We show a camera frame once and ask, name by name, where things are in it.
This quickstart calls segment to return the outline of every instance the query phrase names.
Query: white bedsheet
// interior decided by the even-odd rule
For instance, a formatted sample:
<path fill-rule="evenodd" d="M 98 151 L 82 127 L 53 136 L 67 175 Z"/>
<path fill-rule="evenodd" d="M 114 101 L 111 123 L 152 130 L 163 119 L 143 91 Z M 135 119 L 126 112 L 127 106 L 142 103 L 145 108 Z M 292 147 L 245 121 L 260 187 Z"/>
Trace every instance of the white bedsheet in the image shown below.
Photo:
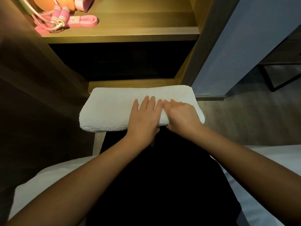
<path fill-rule="evenodd" d="M 274 146 L 274 147 L 250 147 L 254 151 L 274 160 L 301 175 L 301 145 Z M 18 186 L 15 190 L 13 205 L 9 215 L 12 218 L 33 198 L 39 195 L 47 187 L 64 177 L 71 171 L 85 164 L 95 156 L 70 160 L 40 171 L 34 178 Z M 236 198 L 241 204 L 250 226 L 282 226 L 262 205 L 260 205 L 242 186 L 236 182 L 228 172 L 223 169 Z"/>

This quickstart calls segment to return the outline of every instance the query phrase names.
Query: folded towel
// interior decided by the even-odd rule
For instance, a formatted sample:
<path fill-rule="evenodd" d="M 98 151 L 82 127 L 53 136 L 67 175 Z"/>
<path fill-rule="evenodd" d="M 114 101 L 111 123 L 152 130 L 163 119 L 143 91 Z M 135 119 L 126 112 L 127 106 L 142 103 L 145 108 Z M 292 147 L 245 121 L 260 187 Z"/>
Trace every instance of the folded towel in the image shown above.
<path fill-rule="evenodd" d="M 174 99 L 195 107 L 200 121 L 205 122 L 204 114 L 198 106 L 192 88 L 189 86 L 164 86 L 156 88 L 95 88 L 79 114 L 80 127 L 88 132 L 126 130 L 134 100 L 139 106 L 145 96 L 159 99 Z M 164 110 L 160 117 L 160 126 L 168 125 Z"/>

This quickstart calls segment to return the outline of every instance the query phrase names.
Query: pink jump rope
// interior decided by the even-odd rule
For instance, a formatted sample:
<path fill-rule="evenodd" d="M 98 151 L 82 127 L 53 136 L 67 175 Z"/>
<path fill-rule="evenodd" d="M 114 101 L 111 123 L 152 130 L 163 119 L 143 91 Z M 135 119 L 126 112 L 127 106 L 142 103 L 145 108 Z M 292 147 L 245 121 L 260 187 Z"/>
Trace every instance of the pink jump rope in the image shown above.
<path fill-rule="evenodd" d="M 75 7 L 83 12 L 87 12 L 93 0 L 74 0 Z M 70 16 L 69 7 L 61 7 L 56 0 L 53 11 L 39 14 L 27 0 L 23 2 L 33 12 L 31 15 L 37 25 L 36 30 L 41 35 L 51 32 L 60 32 L 66 27 L 93 27 L 98 24 L 97 17 L 94 15 Z"/>

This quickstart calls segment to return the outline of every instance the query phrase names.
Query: wooden shelf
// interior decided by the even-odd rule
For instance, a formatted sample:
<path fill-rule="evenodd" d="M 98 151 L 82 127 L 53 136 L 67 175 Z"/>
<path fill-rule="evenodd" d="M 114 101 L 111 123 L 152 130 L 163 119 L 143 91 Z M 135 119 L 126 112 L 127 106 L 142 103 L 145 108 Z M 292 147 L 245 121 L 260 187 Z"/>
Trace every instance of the wooden shelf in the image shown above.
<path fill-rule="evenodd" d="M 44 36 L 47 43 L 100 43 L 197 40 L 190 0 L 95 0 L 88 13 L 99 24 Z"/>

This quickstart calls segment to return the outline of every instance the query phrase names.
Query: pink resistance band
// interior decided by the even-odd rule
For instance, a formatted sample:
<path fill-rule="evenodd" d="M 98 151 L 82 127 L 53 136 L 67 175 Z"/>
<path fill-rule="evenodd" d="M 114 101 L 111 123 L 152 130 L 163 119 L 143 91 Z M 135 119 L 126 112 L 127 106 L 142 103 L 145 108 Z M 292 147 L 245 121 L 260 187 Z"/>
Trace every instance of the pink resistance band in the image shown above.
<path fill-rule="evenodd" d="M 93 0 L 74 0 L 74 4 L 77 10 L 87 12 Z"/>

